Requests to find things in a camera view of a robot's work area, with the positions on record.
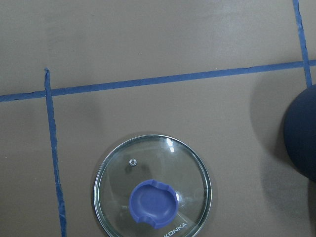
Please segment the glass lid with blue knob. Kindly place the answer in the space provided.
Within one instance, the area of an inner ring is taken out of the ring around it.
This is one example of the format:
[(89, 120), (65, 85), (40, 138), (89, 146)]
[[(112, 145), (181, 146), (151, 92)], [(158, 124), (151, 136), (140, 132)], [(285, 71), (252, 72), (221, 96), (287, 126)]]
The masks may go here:
[(114, 148), (93, 187), (96, 216), (110, 237), (195, 237), (212, 203), (197, 153), (165, 135), (142, 135)]

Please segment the dark blue saucepan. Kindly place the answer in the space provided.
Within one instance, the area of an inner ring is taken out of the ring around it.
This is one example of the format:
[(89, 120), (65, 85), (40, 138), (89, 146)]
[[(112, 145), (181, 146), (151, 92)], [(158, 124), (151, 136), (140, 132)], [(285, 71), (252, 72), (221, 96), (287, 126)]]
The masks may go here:
[(284, 144), (296, 168), (316, 180), (316, 86), (300, 93), (284, 118)]

